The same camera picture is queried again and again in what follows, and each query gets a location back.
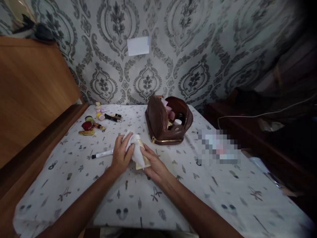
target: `person's left hand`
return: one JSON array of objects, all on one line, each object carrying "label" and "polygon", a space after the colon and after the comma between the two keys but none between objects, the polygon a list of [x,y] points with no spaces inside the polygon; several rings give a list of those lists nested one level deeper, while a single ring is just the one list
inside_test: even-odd
[{"label": "person's left hand", "polygon": [[134,144],[130,145],[127,152],[125,152],[126,146],[132,133],[130,133],[123,141],[124,135],[118,136],[115,142],[115,148],[113,149],[113,159],[110,168],[112,168],[119,175],[122,174],[131,159],[134,152]]}]

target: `brown cosmetic bag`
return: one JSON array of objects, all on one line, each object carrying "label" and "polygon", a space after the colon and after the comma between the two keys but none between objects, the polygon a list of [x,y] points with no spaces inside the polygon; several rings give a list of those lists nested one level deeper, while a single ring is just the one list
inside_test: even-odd
[{"label": "brown cosmetic bag", "polygon": [[173,125],[171,130],[167,129],[168,114],[161,100],[152,95],[145,111],[146,123],[148,124],[152,143],[159,145],[176,145],[184,140],[184,135],[193,123],[193,114],[187,104],[176,97],[168,97],[168,106],[175,112],[175,116],[182,112],[185,116],[184,125]]}]

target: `pixelated area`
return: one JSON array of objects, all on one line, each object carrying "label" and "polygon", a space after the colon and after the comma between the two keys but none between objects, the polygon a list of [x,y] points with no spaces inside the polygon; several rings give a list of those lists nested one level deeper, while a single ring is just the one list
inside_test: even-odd
[{"label": "pixelated area", "polygon": [[230,139],[225,130],[198,130],[198,164],[240,164],[241,145]]}]

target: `red compact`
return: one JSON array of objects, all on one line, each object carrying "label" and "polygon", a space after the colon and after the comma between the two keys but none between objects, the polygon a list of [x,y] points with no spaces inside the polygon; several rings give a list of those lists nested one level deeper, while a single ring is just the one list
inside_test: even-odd
[{"label": "red compact", "polygon": [[90,131],[90,130],[93,129],[91,122],[84,122],[84,123],[82,124],[82,128],[83,128],[85,131]]}]

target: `wooden headboard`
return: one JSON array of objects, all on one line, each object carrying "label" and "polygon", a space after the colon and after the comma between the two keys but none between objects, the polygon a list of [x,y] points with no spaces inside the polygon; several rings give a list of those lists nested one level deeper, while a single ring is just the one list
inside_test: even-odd
[{"label": "wooden headboard", "polygon": [[88,104],[57,44],[0,37],[0,78],[0,234],[17,237],[17,203]]}]

